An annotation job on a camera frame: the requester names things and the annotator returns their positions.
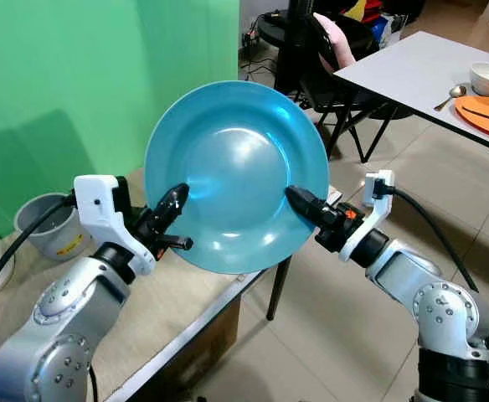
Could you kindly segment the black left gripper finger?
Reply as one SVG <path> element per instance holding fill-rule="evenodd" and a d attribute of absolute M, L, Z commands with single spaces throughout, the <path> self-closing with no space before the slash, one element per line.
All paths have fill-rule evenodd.
<path fill-rule="evenodd" d="M 156 234 L 165 234 L 183 213 L 184 204 L 188 200 L 188 185 L 179 183 L 170 188 L 162 198 L 150 208 L 148 227 Z"/>

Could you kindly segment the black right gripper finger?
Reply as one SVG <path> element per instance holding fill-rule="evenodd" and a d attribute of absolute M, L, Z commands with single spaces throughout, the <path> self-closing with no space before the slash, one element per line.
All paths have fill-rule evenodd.
<path fill-rule="evenodd" d="M 286 188 L 286 198 L 296 214 L 309 224 L 322 227 L 333 223 L 333 213 L 329 204 L 306 188 L 290 185 Z"/>

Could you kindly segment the blue round plate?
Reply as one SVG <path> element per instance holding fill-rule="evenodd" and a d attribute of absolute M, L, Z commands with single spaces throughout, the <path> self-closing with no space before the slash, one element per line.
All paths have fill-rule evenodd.
<path fill-rule="evenodd" d="M 181 183 L 188 197 L 168 233 L 193 246 L 178 255 L 203 271 L 253 273 L 292 256 L 315 229 L 290 206 L 287 188 L 324 196 L 330 177 L 321 135 L 290 97 L 223 80 L 180 96 L 153 127 L 146 204 Z"/>

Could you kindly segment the table with beige cloth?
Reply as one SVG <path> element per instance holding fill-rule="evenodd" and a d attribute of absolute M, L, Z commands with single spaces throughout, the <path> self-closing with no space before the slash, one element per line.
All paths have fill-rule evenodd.
<path fill-rule="evenodd" d="M 0 290 L 0 345 L 30 319 L 41 292 L 71 267 L 20 246 L 13 271 Z M 260 279 L 260 273 L 221 275 L 203 271 L 167 252 L 151 275 L 138 276 L 111 332 L 95 351 L 100 402 L 127 402 L 230 300 Z"/>

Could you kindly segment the grey plastic bucket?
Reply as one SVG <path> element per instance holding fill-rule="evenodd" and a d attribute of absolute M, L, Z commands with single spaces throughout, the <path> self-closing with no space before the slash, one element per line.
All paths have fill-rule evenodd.
<path fill-rule="evenodd" d="M 44 212 L 56 207 L 65 198 L 65 193 L 45 193 L 28 200 L 15 214 L 15 229 L 27 229 L 42 217 Z M 76 209 L 68 205 L 58 208 L 39 224 L 27 241 L 47 258 L 66 261 L 79 256 L 91 244 L 91 237 L 81 227 Z"/>

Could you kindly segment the brown cardboard box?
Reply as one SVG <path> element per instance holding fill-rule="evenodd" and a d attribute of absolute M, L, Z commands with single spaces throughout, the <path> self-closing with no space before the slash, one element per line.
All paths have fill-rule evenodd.
<path fill-rule="evenodd" d="M 235 297 L 199 330 L 127 402 L 183 402 L 237 338 L 240 298 Z"/>

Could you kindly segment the black folding chair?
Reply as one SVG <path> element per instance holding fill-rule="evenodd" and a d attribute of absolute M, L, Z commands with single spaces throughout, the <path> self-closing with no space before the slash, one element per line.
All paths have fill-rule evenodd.
<path fill-rule="evenodd" d="M 310 107 L 321 115 L 314 126 L 320 131 L 326 153 L 332 153 L 337 139 L 348 131 L 354 138 L 358 155 L 366 163 L 389 122 L 409 117 L 412 111 L 381 95 L 337 80 L 333 76 L 336 71 L 328 72 L 322 61 L 327 61 L 333 68 L 337 68 L 337 61 L 322 27 L 312 16 L 318 13 L 314 11 L 314 4 L 315 0 L 288 0 L 287 10 L 308 11 L 311 15 L 309 49 L 280 49 L 276 78 L 282 83 L 276 84 L 276 88 L 287 92 L 290 90 L 287 81 L 294 78 L 296 88 L 303 95 L 303 107 Z M 330 18 L 347 35 L 356 62 L 378 51 L 378 43 L 366 24 L 343 15 L 318 14 Z"/>

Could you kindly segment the green backdrop screen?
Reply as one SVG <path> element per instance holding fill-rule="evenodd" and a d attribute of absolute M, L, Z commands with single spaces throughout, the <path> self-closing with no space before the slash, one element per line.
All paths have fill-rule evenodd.
<path fill-rule="evenodd" d="M 239 0 L 0 0 L 0 237 L 79 175 L 138 169 L 176 99 L 238 72 Z"/>

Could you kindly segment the pink cushion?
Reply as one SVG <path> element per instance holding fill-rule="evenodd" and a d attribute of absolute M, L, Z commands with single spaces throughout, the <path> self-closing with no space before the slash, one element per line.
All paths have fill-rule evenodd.
<path fill-rule="evenodd" d="M 320 13 L 313 13 L 312 16 L 322 27 L 325 38 L 330 43 L 330 46 L 332 46 L 332 53 L 337 61 L 337 68 L 327 61 L 322 61 L 322 65 L 325 66 L 328 72 L 333 73 L 335 70 L 347 68 L 349 65 L 355 64 L 356 58 L 352 53 L 351 46 L 349 46 L 347 35 L 330 18 Z"/>

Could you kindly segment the white dining table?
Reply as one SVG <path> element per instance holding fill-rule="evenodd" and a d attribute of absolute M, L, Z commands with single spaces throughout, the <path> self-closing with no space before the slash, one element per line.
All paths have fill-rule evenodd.
<path fill-rule="evenodd" d="M 475 129 L 449 106 L 433 111 L 435 105 L 447 99 L 450 89 L 469 85 L 470 68 L 476 62 L 489 62 L 489 53 L 418 31 L 336 70 L 333 76 L 408 107 L 418 117 L 489 148 L 489 134 Z"/>

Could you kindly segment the orange flat plate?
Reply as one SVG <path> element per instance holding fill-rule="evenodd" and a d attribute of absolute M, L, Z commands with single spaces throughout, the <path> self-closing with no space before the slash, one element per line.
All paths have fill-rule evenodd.
<path fill-rule="evenodd" d="M 463 120 L 469 122 L 472 126 L 486 131 L 489 134 L 489 119 L 485 117 L 479 117 L 470 112 L 460 110 L 460 106 L 470 108 L 470 110 L 488 112 L 489 114 L 489 96 L 482 95 L 466 95 L 462 97 L 456 97 L 454 100 L 454 111 Z"/>

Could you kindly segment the metal spoon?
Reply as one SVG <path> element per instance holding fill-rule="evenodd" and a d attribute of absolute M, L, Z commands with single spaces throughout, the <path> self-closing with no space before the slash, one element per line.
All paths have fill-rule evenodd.
<path fill-rule="evenodd" d="M 466 95 L 466 93 L 467 93 L 467 88 L 465 85 L 456 85 L 456 87 L 451 88 L 447 92 L 446 100 L 443 100 L 443 102 L 433 107 L 433 111 L 435 112 L 443 111 L 444 108 L 447 107 L 447 105 L 451 103 L 452 100 L 456 99 L 456 97 L 464 96 Z"/>

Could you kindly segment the black round side table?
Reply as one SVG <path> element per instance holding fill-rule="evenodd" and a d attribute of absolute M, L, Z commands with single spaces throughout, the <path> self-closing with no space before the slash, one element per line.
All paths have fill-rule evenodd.
<path fill-rule="evenodd" d="M 275 10 L 257 18 L 257 34 L 267 43 L 281 50 L 309 49 L 308 11 Z"/>

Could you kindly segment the blue storage box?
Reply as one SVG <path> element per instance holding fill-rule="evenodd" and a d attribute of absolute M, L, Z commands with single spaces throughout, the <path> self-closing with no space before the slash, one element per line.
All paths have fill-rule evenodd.
<path fill-rule="evenodd" d="M 390 19 L 386 14 L 379 14 L 373 22 L 371 22 L 371 30 L 374 35 L 375 42 L 381 44 L 383 37 L 389 31 Z"/>

